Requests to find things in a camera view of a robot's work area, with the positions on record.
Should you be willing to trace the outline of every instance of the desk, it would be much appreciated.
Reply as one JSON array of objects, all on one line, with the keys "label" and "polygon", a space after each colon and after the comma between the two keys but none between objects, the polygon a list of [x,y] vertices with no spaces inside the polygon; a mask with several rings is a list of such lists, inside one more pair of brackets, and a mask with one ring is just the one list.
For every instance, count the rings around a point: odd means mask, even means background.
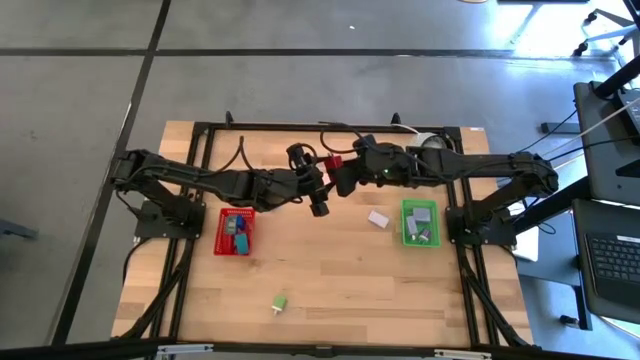
[{"label": "desk", "polygon": [[[160,144],[166,158],[185,161],[192,122],[168,122]],[[211,169],[233,154],[239,135],[254,167],[286,167],[285,149],[306,142],[322,149],[317,132],[218,130]],[[376,134],[378,141],[407,145],[412,135]],[[467,154],[487,153],[482,129],[463,128]],[[350,133],[327,134],[335,148],[348,148]],[[196,164],[203,149],[198,149]],[[241,160],[231,168],[243,169]],[[172,191],[177,187],[168,186]],[[493,179],[471,180],[473,195],[484,198],[496,189]],[[402,245],[400,201],[437,201],[443,245],[415,249]],[[447,206],[445,186],[405,189],[359,188],[348,198],[335,192],[330,214],[314,218],[307,205],[289,204],[258,214],[249,257],[213,256],[219,210],[228,207],[205,194],[206,221],[197,240],[185,297],[179,339],[281,344],[468,346],[469,335],[455,248],[442,223]],[[367,221],[372,209],[390,216],[387,229]],[[131,258],[112,334],[128,330],[155,296],[167,249],[153,239]],[[532,340],[518,274],[512,257],[485,246],[484,258],[492,298],[520,336]],[[287,296],[286,309],[274,317],[275,295]],[[160,334],[168,331],[171,299]],[[482,307],[475,299],[481,341],[487,342]]]}]

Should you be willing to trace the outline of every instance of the chair wheel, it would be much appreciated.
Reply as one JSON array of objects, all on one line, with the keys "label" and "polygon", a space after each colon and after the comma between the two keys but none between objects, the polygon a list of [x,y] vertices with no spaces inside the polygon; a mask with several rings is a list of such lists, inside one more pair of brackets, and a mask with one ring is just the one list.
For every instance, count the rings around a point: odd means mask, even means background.
[{"label": "chair wheel", "polygon": [[574,317],[567,316],[567,315],[562,315],[562,316],[560,316],[559,320],[565,326],[574,327],[574,328],[578,328],[579,327],[578,319],[576,319]]},{"label": "chair wheel", "polygon": [[597,18],[598,18],[598,14],[596,14],[596,12],[594,11],[590,13],[586,19],[584,19],[584,22],[588,24]]},{"label": "chair wheel", "polygon": [[585,50],[587,50],[589,48],[589,44],[587,44],[586,42],[583,42],[582,44],[578,45],[578,48],[573,50],[573,56],[581,56],[583,52],[585,52]]}]

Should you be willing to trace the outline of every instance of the small block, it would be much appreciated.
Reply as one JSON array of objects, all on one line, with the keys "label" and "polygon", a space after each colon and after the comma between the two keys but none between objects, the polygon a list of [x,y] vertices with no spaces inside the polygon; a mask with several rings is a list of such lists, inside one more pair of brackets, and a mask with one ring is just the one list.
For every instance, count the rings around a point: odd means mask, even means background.
[{"label": "small block", "polygon": [[247,227],[247,221],[242,217],[242,215],[238,215],[236,217],[236,229],[245,230],[246,227]]},{"label": "small block", "polygon": [[413,209],[413,217],[417,222],[431,222],[431,210],[425,208]]},{"label": "small block", "polygon": [[284,307],[287,305],[287,298],[284,295],[277,295],[273,298],[273,304],[271,304],[271,308],[277,314],[278,312],[284,310]]},{"label": "small block", "polygon": [[429,231],[429,229],[424,229],[424,231],[420,234],[419,238],[422,241],[429,241],[430,236],[431,236],[431,231]]},{"label": "small block", "polygon": [[413,216],[407,216],[405,218],[407,223],[407,230],[409,230],[409,235],[418,234],[418,225],[416,224],[416,220]]},{"label": "small block", "polygon": [[236,222],[237,222],[237,217],[236,216],[229,216],[227,217],[227,221],[225,223],[224,226],[224,232],[227,235],[233,235],[236,233]]},{"label": "small block", "polygon": [[386,228],[387,225],[389,224],[389,218],[380,214],[375,210],[371,210],[371,213],[369,214],[369,221],[371,221],[372,223],[378,225],[383,229]]},{"label": "small block", "polygon": [[249,238],[247,238],[247,234],[236,234],[233,237],[233,243],[239,255],[247,255],[249,253]]}]

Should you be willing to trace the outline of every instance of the green plastic tray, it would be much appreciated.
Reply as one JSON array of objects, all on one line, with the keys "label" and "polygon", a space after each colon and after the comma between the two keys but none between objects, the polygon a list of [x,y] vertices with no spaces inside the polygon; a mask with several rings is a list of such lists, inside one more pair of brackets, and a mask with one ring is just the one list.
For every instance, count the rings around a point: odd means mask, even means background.
[{"label": "green plastic tray", "polygon": [[[411,239],[409,230],[407,228],[406,218],[413,215],[414,208],[426,208],[431,210],[431,222],[430,223],[417,223],[418,232],[422,232],[424,229],[431,231],[431,238],[428,242],[415,241]],[[431,200],[418,200],[418,199],[406,199],[402,200],[402,243],[406,246],[417,247],[440,247],[440,232],[438,231],[438,205],[435,201]]]}]

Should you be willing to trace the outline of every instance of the gray object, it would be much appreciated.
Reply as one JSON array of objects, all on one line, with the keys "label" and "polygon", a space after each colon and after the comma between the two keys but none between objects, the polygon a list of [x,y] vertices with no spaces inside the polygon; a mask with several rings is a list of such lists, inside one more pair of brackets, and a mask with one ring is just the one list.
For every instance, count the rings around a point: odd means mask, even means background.
[{"label": "gray object", "polygon": [[424,242],[428,242],[430,237],[431,237],[431,231],[429,231],[429,229],[424,229],[424,231],[422,231],[422,233],[419,236],[420,240]]},{"label": "gray object", "polygon": [[416,235],[418,235],[418,225],[416,224],[416,219],[413,216],[407,216],[406,222],[407,222],[407,230],[409,230],[411,239],[415,240]]},{"label": "gray object", "polygon": [[426,208],[413,209],[413,217],[417,222],[431,222],[431,210]]}]

